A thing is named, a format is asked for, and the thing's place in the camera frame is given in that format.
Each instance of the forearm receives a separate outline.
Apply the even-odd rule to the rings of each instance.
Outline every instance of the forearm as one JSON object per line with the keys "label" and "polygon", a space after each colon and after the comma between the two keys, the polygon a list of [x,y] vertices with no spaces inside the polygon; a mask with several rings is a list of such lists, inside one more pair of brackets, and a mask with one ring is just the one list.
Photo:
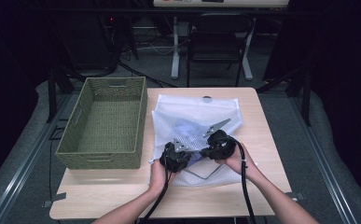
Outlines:
{"label": "forearm", "polygon": [[317,223],[307,211],[276,188],[263,174],[252,182],[264,195],[281,223]]}
{"label": "forearm", "polygon": [[104,223],[118,223],[118,224],[129,224],[133,223],[146,208],[152,204],[159,194],[153,190],[148,190],[141,194],[139,197],[132,201],[123,204],[122,206],[112,210],[104,216],[97,219],[94,224]]}

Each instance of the person's left hand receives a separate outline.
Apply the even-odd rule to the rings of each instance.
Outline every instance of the person's left hand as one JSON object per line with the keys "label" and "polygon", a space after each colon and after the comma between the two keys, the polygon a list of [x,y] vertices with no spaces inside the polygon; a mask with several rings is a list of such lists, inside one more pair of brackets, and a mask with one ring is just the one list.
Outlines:
{"label": "person's left hand", "polygon": [[[172,182],[176,175],[177,173],[172,173],[169,183]],[[160,195],[165,182],[165,168],[160,164],[160,160],[154,160],[151,164],[150,186],[148,187],[148,190]]]}

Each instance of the human hand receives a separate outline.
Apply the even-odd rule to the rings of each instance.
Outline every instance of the human hand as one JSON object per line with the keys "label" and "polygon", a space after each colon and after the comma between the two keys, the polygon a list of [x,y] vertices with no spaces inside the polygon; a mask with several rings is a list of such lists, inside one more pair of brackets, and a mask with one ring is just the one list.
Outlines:
{"label": "human hand", "polygon": [[[253,180],[259,175],[262,175],[262,173],[258,170],[253,159],[250,157],[246,146],[243,143],[241,143],[241,145],[246,159],[246,178]],[[242,174],[242,156],[238,145],[236,146],[232,156],[230,156],[226,160],[215,160],[215,162],[217,162],[218,164],[226,164],[234,172],[238,173],[238,175]]]}
{"label": "human hand", "polygon": [[[171,174],[169,183],[173,181],[176,175],[177,173]],[[163,189],[163,186],[165,185],[165,182],[166,182],[165,168],[160,164],[160,160],[154,160],[154,162],[151,164],[150,185],[148,187],[148,191],[157,194],[158,197],[158,195],[160,195],[160,192]]]}

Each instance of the wicker basket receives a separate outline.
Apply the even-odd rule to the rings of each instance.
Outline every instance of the wicker basket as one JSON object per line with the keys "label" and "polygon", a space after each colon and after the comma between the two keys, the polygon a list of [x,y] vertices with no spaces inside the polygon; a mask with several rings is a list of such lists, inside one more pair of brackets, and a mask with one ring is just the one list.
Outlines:
{"label": "wicker basket", "polygon": [[57,157],[69,169],[138,169],[147,106],[144,77],[87,78]]}

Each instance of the desk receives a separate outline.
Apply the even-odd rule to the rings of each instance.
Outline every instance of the desk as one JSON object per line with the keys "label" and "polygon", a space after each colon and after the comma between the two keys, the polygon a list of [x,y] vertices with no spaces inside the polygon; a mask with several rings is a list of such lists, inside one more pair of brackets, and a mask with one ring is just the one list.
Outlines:
{"label": "desk", "polygon": [[[223,3],[202,2],[202,0],[154,0],[154,7],[255,7],[255,8],[271,8],[271,7],[287,7],[289,0],[225,0]],[[246,80],[253,80],[250,64],[247,60],[247,52],[249,51],[250,42],[253,32],[248,36],[246,49],[243,56],[243,72]],[[179,74],[180,55],[178,52],[178,33],[177,18],[174,17],[174,60],[172,63],[172,79],[177,79]]]}
{"label": "desk", "polygon": [[[291,191],[285,170],[271,136],[270,127],[252,88],[175,88],[148,89],[145,135],[141,168],[137,170],[69,170],[66,169],[58,194],[66,198],[54,202],[50,216],[54,219],[97,218],[113,208],[136,198],[147,189],[154,147],[151,111],[159,94],[238,98],[243,126],[235,133],[245,143],[251,156],[266,177],[284,192]],[[247,182],[256,216],[273,212],[259,190]],[[242,184],[209,187],[170,186],[151,217],[244,217],[248,216]]]}

